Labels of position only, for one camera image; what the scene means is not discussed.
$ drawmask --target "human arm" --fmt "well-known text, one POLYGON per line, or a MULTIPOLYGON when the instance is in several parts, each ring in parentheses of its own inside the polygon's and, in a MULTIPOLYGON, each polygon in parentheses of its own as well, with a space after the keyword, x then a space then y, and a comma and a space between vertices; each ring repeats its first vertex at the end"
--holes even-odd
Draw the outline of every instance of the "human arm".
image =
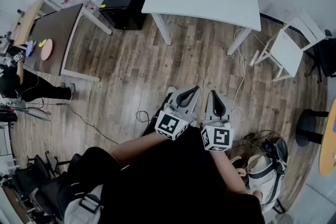
POLYGON ((233 193, 247 193, 242 178, 239 176, 226 154, 224 152, 212 151, 210 151, 210 154, 227 188, 233 193))
POLYGON ((111 152, 111 155, 122 167, 125 167, 150 148, 166 140, 166 137, 154 132, 118 145, 118 147, 111 152))
POLYGON ((23 83, 23 64, 19 61, 17 62, 16 74, 20 77, 20 85, 23 83))

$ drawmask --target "floor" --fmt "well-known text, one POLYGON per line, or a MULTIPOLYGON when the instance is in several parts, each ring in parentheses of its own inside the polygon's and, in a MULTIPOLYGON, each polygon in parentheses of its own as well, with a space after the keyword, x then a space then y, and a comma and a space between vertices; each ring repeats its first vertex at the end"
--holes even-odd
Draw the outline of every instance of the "floor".
MULTIPOLYGON (((198 119, 204 118, 210 90, 214 89, 233 101, 244 75, 243 63, 238 52, 227 56, 226 51, 239 27, 182 16, 166 16, 164 19, 171 33, 172 46, 164 44, 150 16, 142 31, 113 29, 111 36, 82 18, 66 69, 99 76, 101 81, 40 75, 55 85, 60 85, 61 81, 74 82, 78 95, 70 101, 73 109, 118 143, 140 135, 146 123, 136 120, 136 111, 145 110, 151 117, 163 101, 168 86, 201 87, 196 106, 198 119)), ((261 26, 262 32, 255 34, 263 43, 280 28, 263 18, 261 26)), ((296 32, 288 30, 288 34, 297 44, 306 42, 296 32)), ((317 84, 315 73, 309 78, 304 76, 312 65, 304 56, 295 78, 272 82, 277 69, 271 62, 265 60, 254 67, 249 66, 257 49, 261 50, 262 45, 252 35, 241 46, 246 78, 235 106, 244 109, 245 118, 239 121, 241 110, 235 110, 235 139, 268 129, 278 132, 287 141, 290 158, 280 198, 284 206, 289 207, 304 183, 318 148, 313 144, 305 148, 296 145, 295 123, 305 108, 325 110, 327 81, 317 84)), ((45 102, 57 103, 48 99, 45 102)), ((51 122, 20 113, 11 131, 13 150, 22 165, 26 163, 27 155, 43 156, 46 150, 63 161, 91 146, 106 150, 115 147, 94 128, 84 125, 66 106, 46 105, 44 109, 52 113, 51 122)), ((323 125, 324 122, 319 123, 320 130, 323 125)), ((239 150, 251 149, 240 147, 239 150)))

